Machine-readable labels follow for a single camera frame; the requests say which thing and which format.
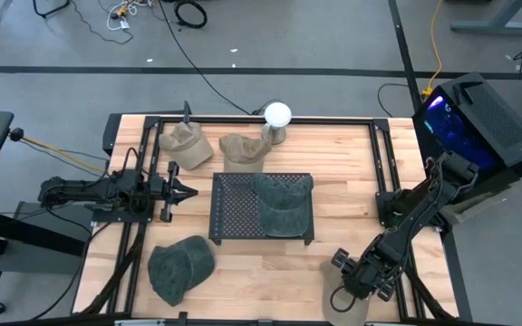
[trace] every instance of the wooden tabletop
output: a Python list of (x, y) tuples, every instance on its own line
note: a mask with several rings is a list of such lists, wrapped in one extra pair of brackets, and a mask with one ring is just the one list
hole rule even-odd
[[(111, 158), (110, 171), (120, 169), (128, 147), (137, 148), (144, 116), (122, 116)], [(412, 188), (425, 178), (418, 141), (410, 119), (389, 119), (391, 139), (401, 186)], [(261, 124), (207, 123), (204, 134), (215, 150), (213, 158), (199, 167), (179, 172), (181, 182), (199, 191), (173, 207), (172, 223), (162, 223), (155, 215), (146, 234), (132, 316), (177, 318), (188, 312), (190, 319), (324, 321), (322, 276), (319, 264), (329, 261), (342, 247), (359, 257), (382, 231), (378, 223), (374, 193), (378, 190), (372, 163), (368, 128), (350, 125), (289, 125), (284, 143), (267, 154), (264, 172), (311, 173), (314, 178), (313, 209), (315, 240), (304, 246), (299, 240), (224, 240), (221, 246), (208, 241), (216, 259), (215, 272), (185, 294), (176, 307), (152, 291), (147, 262), (155, 245), (169, 246), (191, 235), (208, 238), (212, 176), (222, 172), (223, 155), (218, 139), (228, 133), (259, 138)], [(170, 133), (173, 126), (165, 125)], [(154, 129), (150, 141), (154, 139)], [(392, 189), (382, 135), (379, 144), (388, 189)], [(160, 153), (158, 171), (168, 177), (169, 157)], [(130, 157), (129, 166), (135, 161)], [(157, 212), (162, 203), (157, 205)], [(86, 307), (111, 276), (121, 236), (122, 224), (113, 224), (90, 245), (74, 311)], [(135, 228), (132, 229), (132, 242)], [(451, 314), (457, 315), (440, 235), (423, 229), (413, 241), (420, 278)], [(410, 316), (414, 315), (411, 291), (404, 276)], [(126, 296), (128, 274), (124, 275), (118, 300), (121, 311)], [(397, 321), (395, 295), (390, 302), (372, 298), (369, 321)]]

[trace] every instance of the gray floor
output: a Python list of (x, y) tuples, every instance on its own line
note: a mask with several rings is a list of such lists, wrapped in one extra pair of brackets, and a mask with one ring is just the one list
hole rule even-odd
[[(39, 1), (42, 11), (59, 0)], [(125, 34), (106, 29), (106, 14), (95, 1), (76, 0), (92, 28), (105, 37)], [(201, 67), (403, 69), (385, 1), (215, 0), (205, 29), (175, 27), (179, 41)], [(416, 71), (433, 72), (430, 20), (436, 0), (398, 0)], [(522, 36), (455, 34), (453, 19), (487, 18), (502, 5), (445, 2), (436, 24), (445, 72), (514, 72), (505, 58), (522, 50)], [(170, 5), (168, 13), (172, 16)], [(522, 10), (517, 15), (522, 20)], [(73, 7), (47, 23), (30, 1), (15, 0), (0, 24), (1, 66), (189, 67), (163, 22), (146, 8), (130, 19), (134, 40), (119, 46), (90, 34)], [(403, 79), (339, 76), (214, 75), (219, 91), (248, 110), (270, 99), (287, 102), (297, 115), (384, 116), (376, 91)], [(426, 80), (418, 80), (420, 89)], [(522, 81), (491, 81), (522, 116)], [(102, 155), (108, 114), (121, 111), (178, 110), (184, 100), (197, 113), (237, 114), (197, 75), (0, 73), (0, 110), (15, 114), (13, 126), (57, 147)], [(408, 117), (413, 108), (406, 89), (382, 93), (386, 108)], [(52, 176), (84, 178), (79, 170), (7, 142), (0, 155), (0, 211), (20, 200), (34, 202), (42, 181)], [(522, 325), (522, 182), (507, 201), (463, 225), (455, 239), (475, 321)], [(21, 320), (45, 309), (70, 280), (66, 274), (8, 273), (0, 301), (9, 312), (0, 321)], [(66, 315), (74, 291), (48, 316)]]

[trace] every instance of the tan baseball cap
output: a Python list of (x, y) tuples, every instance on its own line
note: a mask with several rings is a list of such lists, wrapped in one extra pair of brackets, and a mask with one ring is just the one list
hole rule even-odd
[(265, 155), (271, 151), (271, 142), (265, 139), (228, 134), (218, 140), (225, 153), (225, 172), (261, 173)]
[[(324, 317), (333, 326), (363, 326), (368, 316), (370, 300), (356, 299), (353, 307), (348, 312), (337, 312), (332, 307), (332, 293), (343, 285), (342, 270), (336, 268), (331, 262), (323, 262), (320, 271), (324, 276), (324, 294), (322, 305)], [(341, 289), (333, 296), (333, 305), (339, 309), (346, 309), (352, 304), (353, 296), (345, 289)]]
[(159, 146), (186, 170), (213, 156), (213, 148), (196, 122), (180, 122), (170, 135), (159, 136)]

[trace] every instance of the computer case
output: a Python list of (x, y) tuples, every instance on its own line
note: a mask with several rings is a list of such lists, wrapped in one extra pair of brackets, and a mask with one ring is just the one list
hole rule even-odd
[(438, 86), (412, 117), (423, 158), (454, 150), (479, 165), (472, 191), (498, 191), (522, 177), (522, 119), (480, 74)]

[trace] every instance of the mesh tray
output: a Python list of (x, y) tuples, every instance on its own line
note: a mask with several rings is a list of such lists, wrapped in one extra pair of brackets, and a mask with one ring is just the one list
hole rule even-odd
[[(266, 174), (273, 179), (294, 183), (308, 173)], [(267, 236), (259, 227), (257, 195), (251, 190), (253, 173), (213, 174), (213, 194), (210, 208), (208, 238), (314, 240), (314, 212), (310, 210), (309, 225), (301, 236), (280, 238)]]

